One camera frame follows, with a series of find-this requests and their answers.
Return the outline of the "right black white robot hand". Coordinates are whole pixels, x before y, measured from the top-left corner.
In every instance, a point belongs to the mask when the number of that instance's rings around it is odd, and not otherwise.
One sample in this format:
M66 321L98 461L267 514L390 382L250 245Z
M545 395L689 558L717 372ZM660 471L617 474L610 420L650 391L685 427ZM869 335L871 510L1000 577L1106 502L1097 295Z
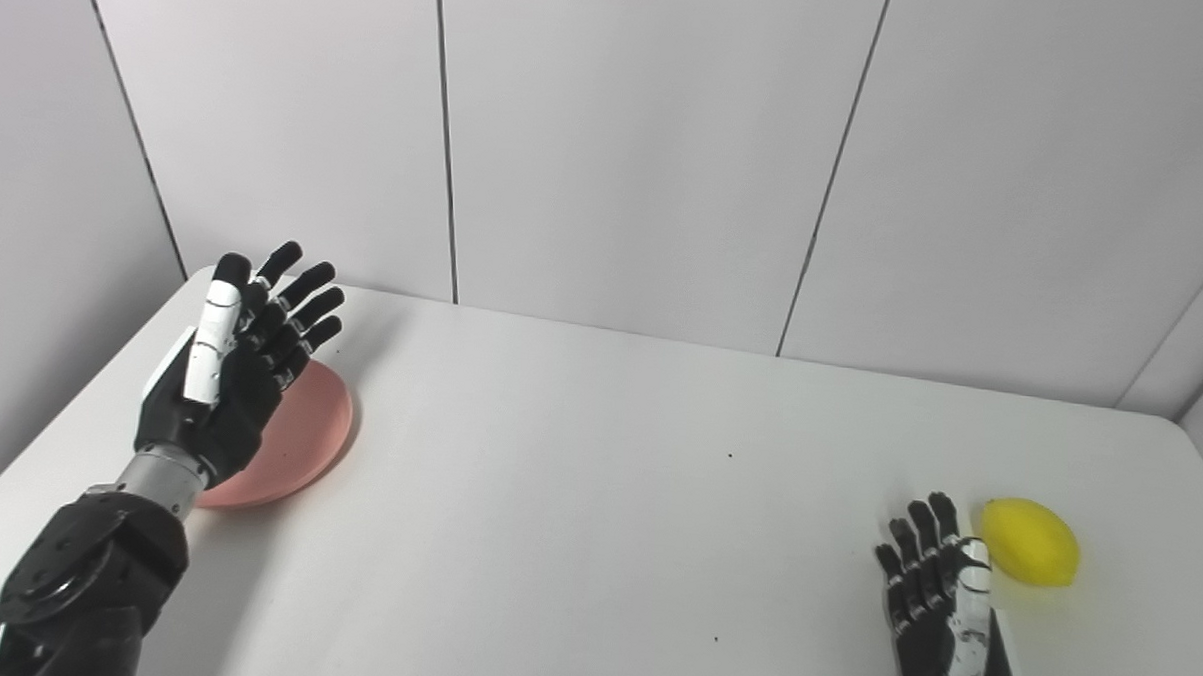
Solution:
M912 500L875 548L897 676L1015 676L992 607L992 563L942 492Z

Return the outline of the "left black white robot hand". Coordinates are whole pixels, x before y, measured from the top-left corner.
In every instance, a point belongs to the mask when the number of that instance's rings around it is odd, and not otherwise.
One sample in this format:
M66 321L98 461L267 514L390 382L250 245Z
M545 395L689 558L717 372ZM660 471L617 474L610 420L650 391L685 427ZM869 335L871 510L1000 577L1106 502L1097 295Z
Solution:
M261 266L241 253L217 261L198 324L146 389L135 453L178 456L207 488L251 463L284 392L343 330L336 312L344 292L328 261L280 285L302 257L300 243L288 241Z

